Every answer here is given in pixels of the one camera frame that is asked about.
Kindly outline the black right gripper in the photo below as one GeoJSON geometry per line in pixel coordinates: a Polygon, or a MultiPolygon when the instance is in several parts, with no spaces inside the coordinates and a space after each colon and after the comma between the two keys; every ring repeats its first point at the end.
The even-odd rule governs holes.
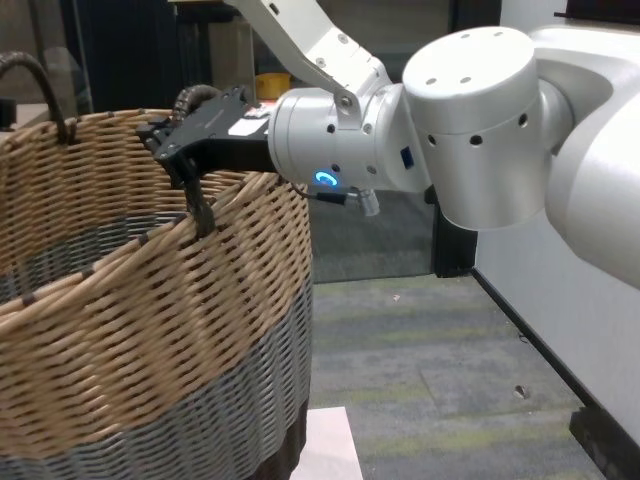
{"type": "Polygon", "coordinates": [[[259,120],[254,133],[230,132],[252,106],[243,86],[218,90],[194,85],[179,93],[171,117],[152,117],[136,128],[136,135],[165,170],[172,188],[187,188],[199,174],[219,170],[272,173],[267,118],[259,120]]]}

